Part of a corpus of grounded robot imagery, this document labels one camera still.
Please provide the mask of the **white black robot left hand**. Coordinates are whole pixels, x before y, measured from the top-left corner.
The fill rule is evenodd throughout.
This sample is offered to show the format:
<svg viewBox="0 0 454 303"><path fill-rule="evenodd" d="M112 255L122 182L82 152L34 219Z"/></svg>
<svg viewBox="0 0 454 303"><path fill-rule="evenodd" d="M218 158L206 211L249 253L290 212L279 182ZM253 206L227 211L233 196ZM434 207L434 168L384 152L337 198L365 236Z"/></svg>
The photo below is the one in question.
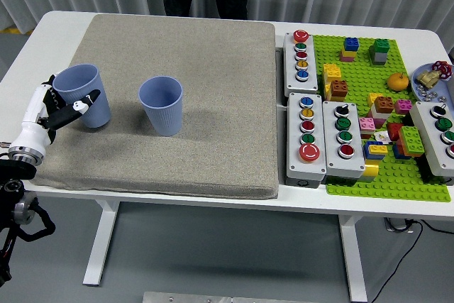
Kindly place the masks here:
<svg viewBox="0 0 454 303"><path fill-rule="evenodd" d="M22 130L9 152L34 150L41 154L52 144L56 130L88 112L101 96L99 86L67 103L52 86L55 76L36 88L22 120Z"/></svg>

